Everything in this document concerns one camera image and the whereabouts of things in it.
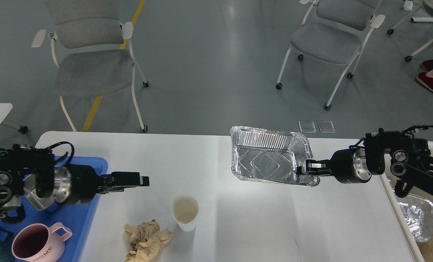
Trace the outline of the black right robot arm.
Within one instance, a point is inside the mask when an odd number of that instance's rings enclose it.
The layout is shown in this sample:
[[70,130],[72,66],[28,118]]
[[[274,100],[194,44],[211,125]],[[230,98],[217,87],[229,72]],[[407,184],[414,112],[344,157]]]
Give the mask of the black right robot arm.
[[305,160],[297,167],[297,175],[333,176],[340,183],[367,183],[373,175],[384,174],[385,154],[389,154],[390,171],[397,178],[394,192],[406,197],[413,187],[433,196],[433,156],[426,139],[415,133],[433,128],[433,125],[416,125],[403,131],[366,133],[356,144],[333,153],[326,160]]

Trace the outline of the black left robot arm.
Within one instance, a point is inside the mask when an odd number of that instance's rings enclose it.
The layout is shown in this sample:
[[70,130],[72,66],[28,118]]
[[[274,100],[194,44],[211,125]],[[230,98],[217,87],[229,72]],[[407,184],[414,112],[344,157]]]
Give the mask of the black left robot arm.
[[0,220],[17,224],[25,219],[20,196],[35,192],[38,198],[59,205],[87,204],[96,195],[149,186],[139,172],[114,171],[98,175],[89,165],[73,164],[74,145],[61,141],[45,148],[14,144],[0,148]]

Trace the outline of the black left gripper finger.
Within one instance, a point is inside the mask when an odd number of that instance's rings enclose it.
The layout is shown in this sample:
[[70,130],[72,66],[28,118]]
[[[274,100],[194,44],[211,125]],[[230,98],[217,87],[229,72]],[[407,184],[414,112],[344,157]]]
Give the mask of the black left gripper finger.
[[102,193],[123,192],[127,188],[149,186],[150,179],[139,172],[115,171],[102,175]]

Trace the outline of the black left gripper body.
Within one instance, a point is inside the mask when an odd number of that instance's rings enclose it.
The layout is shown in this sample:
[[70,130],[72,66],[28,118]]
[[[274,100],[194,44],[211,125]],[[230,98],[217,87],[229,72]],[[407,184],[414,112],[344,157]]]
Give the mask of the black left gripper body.
[[103,177],[98,176],[93,167],[67,164],[55,170],[52,195],[59,205],[87,204],[103,185]]

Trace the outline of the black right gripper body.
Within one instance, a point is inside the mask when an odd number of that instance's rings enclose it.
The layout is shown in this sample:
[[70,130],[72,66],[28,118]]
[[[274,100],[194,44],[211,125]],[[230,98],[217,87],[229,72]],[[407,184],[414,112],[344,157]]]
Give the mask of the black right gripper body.
[[326,167],[340,183],[367,183],[372,177],[366,165],[366,152],[361,148],[336,151]]

